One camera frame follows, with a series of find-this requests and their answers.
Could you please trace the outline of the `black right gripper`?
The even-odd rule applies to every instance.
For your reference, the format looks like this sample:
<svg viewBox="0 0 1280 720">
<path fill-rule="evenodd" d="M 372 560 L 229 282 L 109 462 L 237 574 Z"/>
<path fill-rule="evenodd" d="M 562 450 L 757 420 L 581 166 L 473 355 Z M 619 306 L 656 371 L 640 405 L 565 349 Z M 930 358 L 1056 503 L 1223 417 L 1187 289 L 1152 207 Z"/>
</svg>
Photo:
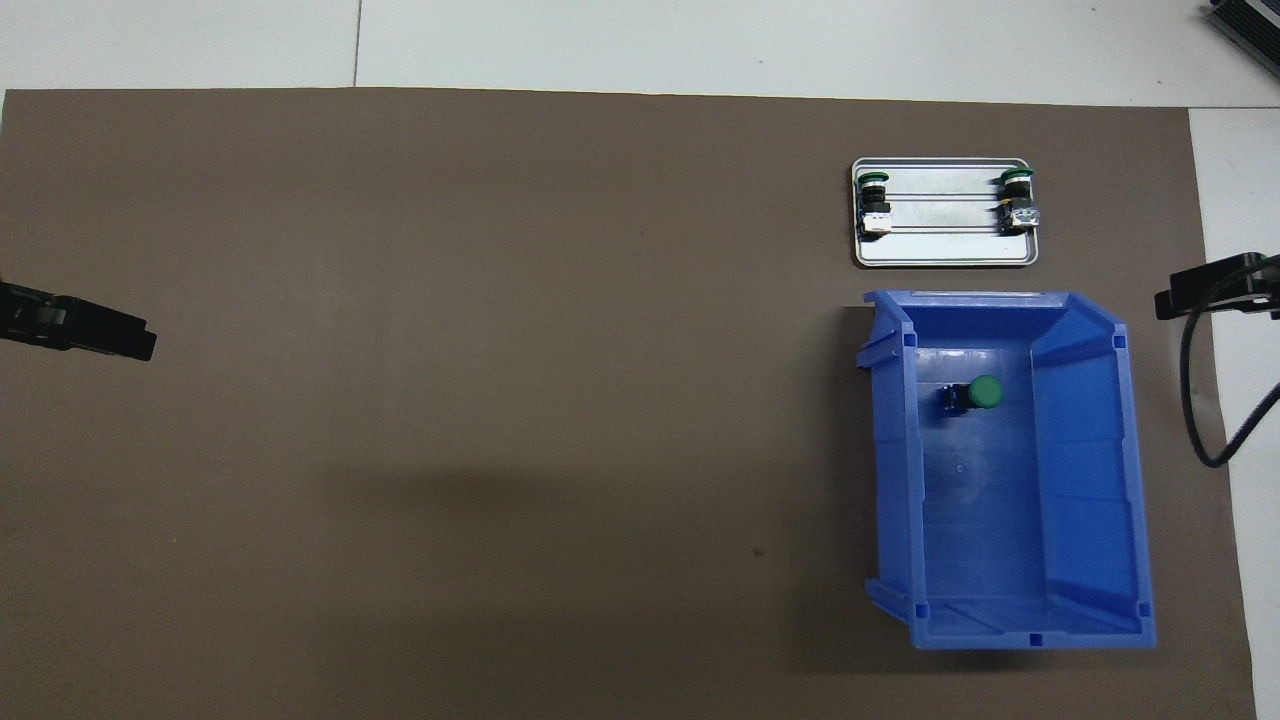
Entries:
<svg viewBox="0 0 1280 720">
<path fill-rule="evenodd" d="M 1206 306 L 1207 313 L 1239 311 L 1267 314 L 1279 319 L 1279 255 L 1233 255 L 1174 273 L 1169 287 L 1155 296 L 1155 315 L 1161 322 L 1189 315 L 1222 279 L 1249 266 L 1251 272 L 1226 284 Z"/>
</svg>

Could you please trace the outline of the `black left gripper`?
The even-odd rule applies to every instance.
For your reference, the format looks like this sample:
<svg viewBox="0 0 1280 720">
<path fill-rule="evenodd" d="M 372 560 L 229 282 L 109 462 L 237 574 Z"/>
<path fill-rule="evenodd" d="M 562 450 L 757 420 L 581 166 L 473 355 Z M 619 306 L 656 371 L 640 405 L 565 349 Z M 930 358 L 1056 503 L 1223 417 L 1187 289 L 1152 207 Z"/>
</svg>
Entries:
<svg viewBox="0 0 1280 720">
<path fill-rule="evenodd" d="M 83 299 L 1 282 L 1 337 L 45 348 L 79 348 L 150 363 L 157 336 L 147 322 Z"/>
</svg>

